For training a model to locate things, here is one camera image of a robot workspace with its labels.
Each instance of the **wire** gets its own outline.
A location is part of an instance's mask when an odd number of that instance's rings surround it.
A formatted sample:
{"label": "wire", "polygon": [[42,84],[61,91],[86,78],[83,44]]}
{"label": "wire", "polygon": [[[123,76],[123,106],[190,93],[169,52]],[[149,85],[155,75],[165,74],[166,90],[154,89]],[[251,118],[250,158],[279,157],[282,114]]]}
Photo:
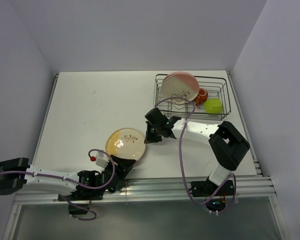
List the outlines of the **wire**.
{"label": "wire", "polygon": [[[106,153],[105,151],[103,151],[103,150],[96,149],[96,148],[91,149],[88,152],[89,157],[91,156],[91,152],[93,152],[93,151],[97,151],[97,152],[105,154],[109,158],[110,162],[112,163],[112,174],[111,174],[111,177],[110,177],[110,179],[105,184],[103,184],[101,186],[96,186],[96,187],[86,186],[86,185],[84,185],[84,184],[82,184],[82,183],[80,183],[80,182],[78,182],[76,180],[72,180],[72,179],[66,178],[64,176],[56,176],[56,175],[51,175],[51,174],[44,174],[44,173],[39,173],[39,172],[29,172],[29,171],[17,171],[17,170],[16,171],[3,171],[3,172],[0,172],[0,176],[8,175],[8,174],[24,174],[24,175],[31,175],[33,177],[39,176],[39,177],[46,177],[46,178],[53,178],[53,179],[59,179],[59,180],[63,180],[63,181],[68,181],[68,182],[77,184],[77,185],[79,185],[79,186],[81,186],[83,188],[91,189],[91,190],[102,189],[102,188],[106,187],[109,183],[111,183],[111,181],[113,180],[113,178],[115,176],[116,166],[115,166],[115,162],[112,159],[112,157],[108,153]],[[60,196],[63,198],[63,200],[65,200],[71,206],[76,207],[76,208],[81,209],[81,210],[85,210],[85,211],[90,212],[90,213],[92,213],[94,215],[91,218],[82,218],[82,217],[78,217],[78,216],[75,216],[75,215],[71,215],[71,217],[73,217],[74,219],[81,220],[81,221],[91,221],[91,220],[94,220],[94,219],[97,218],[97,214],[96,214],[95,211],[72,203],[66,196],[62,196],[62,195],[60,195]]]}
{"label": "wire", "polygon": [[226,178],[225,180],[220,184],[220,186],[217,187],[217,189],[212,193],[212,195],[206,199],[205,201],[203,202],[197,202],[193,196],[191,195],[190,193],[190,190],[188,188],[188,185],[187,185],[187,179],[186,179],[186,175],[185,175],[185,169],[184,169],[184,162],[183,162],[183,158],[182,158],[182,139],[183,139],[183,136],[185,134],[185,131],[186,131],[186,128],[187,128],[187,120],[188,118],[195,112],[196,110],[196,105],[194,102],[191,102],[189,101],[188,99],[186,98],[183,98],[183,97],[168,97],[168,98],[165,98],[161,101],[159,101],[155,107],[157,107],[159,104],[163,103],[164,101],[167,101],[169,99],[181,99],[181,100],[184,100],[186,101],[187,103],[189,104],[192,104],[193,106],[193,109],[192,111],[185,117],[185,122],[184,122],[184,127],[182,128],[182,131],[181,131],[181,134],[180,134],[180,138],[179,138],[179,161],[180,161],[180,168],[181,168],[181,175],[182,175],[182,181],[183,181],[183,185],[184,185],[184,188],[185,188],[185,191],[188,195],[188,197],[190,198],[190,200],[194,203],[194,204],[197,204],[197,205],[205,205],[206,203],[208,203],[217,193],[218,191],[223,187],[223,185],[228,181],[228,179],[231,177],[233,177],[233,181],[234,181],[234,193],[233,193],[233,196],[232,196],[232,199],[229,203],[229,205],[227,205],[224,210],[222,211],[219,211],[218,213],[223,213],[225,212],[233,203],[234,203],[234,200],[235,200],[235,196],[236,196],[236,190],[237,190],[237,184],[236,184],[236,176],[234,175],[234,173],[230,173]]}

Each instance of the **plate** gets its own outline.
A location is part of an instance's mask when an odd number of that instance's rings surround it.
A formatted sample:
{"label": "plate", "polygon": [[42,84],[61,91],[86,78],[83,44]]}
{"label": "plate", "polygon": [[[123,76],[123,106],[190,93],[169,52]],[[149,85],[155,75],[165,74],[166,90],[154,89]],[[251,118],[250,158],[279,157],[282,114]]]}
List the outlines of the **plate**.
{"label": "plate", "polygon": [[[173,72],[162,82],[161,94],[164,98],[182,97],[194,100],[200,90],[197,79],[187,72]],[[173,103],[184,104],[184,100],[172,99]]]}
{"label": "plate", "polygon": [[108,138],[105,151],[122,159],[138,161],[145,152],[145,136],[134,128],[121,128]]}

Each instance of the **metal wire rack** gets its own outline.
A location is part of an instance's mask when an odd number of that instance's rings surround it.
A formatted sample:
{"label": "metal wire rack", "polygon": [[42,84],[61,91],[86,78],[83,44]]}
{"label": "metal wire rack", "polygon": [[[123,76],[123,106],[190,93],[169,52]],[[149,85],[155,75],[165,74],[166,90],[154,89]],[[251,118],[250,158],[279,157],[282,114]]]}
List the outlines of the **metal wire rack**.
{"label": "metal wire rack", "polygon": [[[161,93],[161,86],[164,78],[167,74],[157,74],[155,76],[155,88],[153,105],[157,105],[158,102],[165,99]],[[231,113],[231,104],[229,97],[229,90],[227,81],[222,77],[211,76],[195,76],[200,88],[205,89],[208,92],[208,99],[218,98],[222,103],[222,113],[211,114],[207,113],[203,103],[196,107],[195,112],[190,116],[190,119],[202,119],[202,120],[222,120]],[[171,97],[186,97],[186,95],[177,96],[173,94]],[[177,116],[186,117],[192,110],[190,103],[184,103],[182,100],[179,103],[172,101],[172,99],[162,102],[157,106],[167,117]]]}

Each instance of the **orange mug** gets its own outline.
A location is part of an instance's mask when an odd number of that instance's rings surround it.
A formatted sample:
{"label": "orange mug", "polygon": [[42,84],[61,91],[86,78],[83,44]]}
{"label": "orange mug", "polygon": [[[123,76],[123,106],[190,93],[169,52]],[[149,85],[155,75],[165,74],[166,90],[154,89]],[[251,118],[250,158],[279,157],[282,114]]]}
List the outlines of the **orange mug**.
{"label": "orange mug", "polygon": [[208,92],[200,88],[198,96],[195,97],[195,106],[198,107],[200,103],[205,102],[208,99]]}

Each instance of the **wall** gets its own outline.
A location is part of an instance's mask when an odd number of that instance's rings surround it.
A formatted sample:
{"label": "wall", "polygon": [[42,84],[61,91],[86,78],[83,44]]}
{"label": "wall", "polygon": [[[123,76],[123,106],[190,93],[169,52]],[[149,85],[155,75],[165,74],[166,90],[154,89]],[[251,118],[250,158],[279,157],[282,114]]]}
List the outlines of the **wall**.
{"label": "wall", "polygon": [[10,0],[58,71],[230,70],[266,0]]}
{"label": "wall", "polygon": [[233,69],[261,167],[300,240],[300,0],[268,0]]}
{"label": "wall", "polygon": [[[0,0],[0,161],[32,158],[53,75],[7,0]],[[0,239],[13,195],[0,196]]]}

